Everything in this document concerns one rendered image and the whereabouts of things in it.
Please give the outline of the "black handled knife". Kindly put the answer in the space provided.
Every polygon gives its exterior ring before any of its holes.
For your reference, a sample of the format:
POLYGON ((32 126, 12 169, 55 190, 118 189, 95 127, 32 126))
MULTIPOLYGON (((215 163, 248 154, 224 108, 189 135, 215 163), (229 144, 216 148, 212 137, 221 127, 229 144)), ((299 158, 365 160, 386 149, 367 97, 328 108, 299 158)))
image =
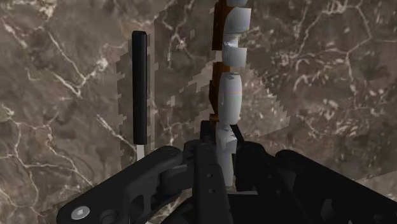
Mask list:
POLYGON ((132 33, 132 84, 133 140, 140 160, 147 143, 147 34, 144 31, 132 33))

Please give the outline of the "white and brown segmented object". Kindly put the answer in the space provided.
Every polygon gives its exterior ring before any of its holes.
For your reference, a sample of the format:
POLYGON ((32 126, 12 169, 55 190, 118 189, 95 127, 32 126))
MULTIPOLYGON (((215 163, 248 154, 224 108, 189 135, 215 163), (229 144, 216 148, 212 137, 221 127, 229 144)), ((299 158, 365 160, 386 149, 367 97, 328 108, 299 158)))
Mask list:
POLYGON ((233 155, 244 144, 238 128, 242 106, 242 78, 233 68, 246 66, 247 49, 239 46, 240 35, 249 30, 251 9, 248 0, 217 0, 214 7, 212 50, 221 60, 212 66, 209 100, 214 113, 216 153, 226 186, 233 185, 233 155))

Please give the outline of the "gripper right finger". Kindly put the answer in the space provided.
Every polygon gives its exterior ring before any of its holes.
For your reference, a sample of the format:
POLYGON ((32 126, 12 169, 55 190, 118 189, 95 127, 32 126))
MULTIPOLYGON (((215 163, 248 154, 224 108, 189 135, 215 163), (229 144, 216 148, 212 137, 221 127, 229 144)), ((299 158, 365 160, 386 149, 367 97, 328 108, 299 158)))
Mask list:
POLYGON ((238 126, 235 186, 256 191, 274 224, 397 224, 397 202, 295 152, 268 154, 238 126))

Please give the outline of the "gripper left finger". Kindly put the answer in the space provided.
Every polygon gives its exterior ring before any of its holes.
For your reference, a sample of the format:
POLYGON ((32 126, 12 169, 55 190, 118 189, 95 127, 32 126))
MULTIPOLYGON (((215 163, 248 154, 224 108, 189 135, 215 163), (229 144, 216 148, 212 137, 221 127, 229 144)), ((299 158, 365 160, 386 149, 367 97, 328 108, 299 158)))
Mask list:
POLYGON ((208 121, 182 150, 158 148, 62 206, 56 224, 146 224, 185 189, 192 196, 161 224, 233 224, 208 121))

